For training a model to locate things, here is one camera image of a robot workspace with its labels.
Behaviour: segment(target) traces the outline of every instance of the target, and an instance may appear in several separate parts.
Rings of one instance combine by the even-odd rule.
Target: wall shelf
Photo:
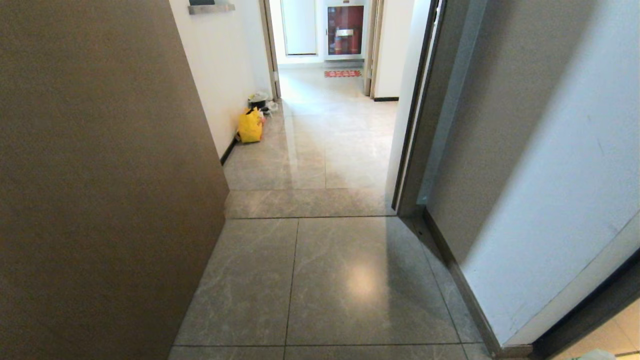
[[[201,13],[225,13],[232,12],[236,9],[234,4],[216,4],[216,5],[193,5],[189,6],[190,15],[198,15]]]

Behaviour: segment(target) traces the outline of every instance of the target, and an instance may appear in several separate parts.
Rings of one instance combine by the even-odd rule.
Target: red doormat
[[[339,71],[325,71],[324,76],[326,78],[357,78],[360,76],[359,70],[339,70]]]

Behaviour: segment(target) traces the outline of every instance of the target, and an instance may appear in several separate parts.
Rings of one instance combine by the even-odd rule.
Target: tiled floor
[[[579,357],[597,348],[616,355],[640,351],[640,300],[556,356],[555,360]],[[640,360],[640,355],[634,354],[619,359]]]
[[[282,108],[263,141],[225,163],[229,218],[390,215],[384,197],[396,102],[362,95],[362,78],[280,71]]]
[[[227,220],[170,359],[489,359],[430,241],[397,217]]]
[[[280,79],[264,140],[225,164],[228,220],[170,360],[488,360],[433,240],[386,216],[396,104],[322,69]]]

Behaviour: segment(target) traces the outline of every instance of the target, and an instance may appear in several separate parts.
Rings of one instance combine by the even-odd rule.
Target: yellow bag
[[[259,142],[262,140],[262,123],[258,108],[253,108],[240,115],[238,122],[238,135],[243,143]]]

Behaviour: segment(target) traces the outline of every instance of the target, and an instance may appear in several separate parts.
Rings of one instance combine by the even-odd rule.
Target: black baseboard
[[[222,157],[220,158],[220,163],[222,163],[222,165],[227,162],[227,158],[229,157],[229,155],[231,155],[231,151],[234,149],[234,146],[236,146],[237,143],[238,139],[234,138],[234,140],[229,144],[229,147],[227,147],[225,153],[222,154]]]
[[[458,287],[460,294],[462,295],[462,299],[464,300],[471,317],[476,323],[478,331],[482,336],[484,344],[489,350],[489,353],[495,358],[526,358],[533,351],[532,345],[522,345],[515,347],[502,347],[498,342],[498,339],[495,337],[491,325],[489,325],[489,321],[486,319],[484,315],[484,311],[480,307],[476,296],[474,295],[469,283],[467,282],[467,278],[462,273],[462,269],[460,268],[456,258],[454,258],[453,253],[451,252],[451,248],[449,248],[449,244],[445,240],[444,236],[440,232],[440,229],[436,225],[435,220],[431,217],[431,214],[425,208],[422,212],[422,219],[424,220],[427,229],[431,233],[440,254],[442,255],[442,259],[445,263],[447,269],[449,269],[451,276],[453,277],[456,286]]]
[[[380,101],[398,101],[400,98],[399,97],[374,97],[373,101],[375,102],[380,102]]]

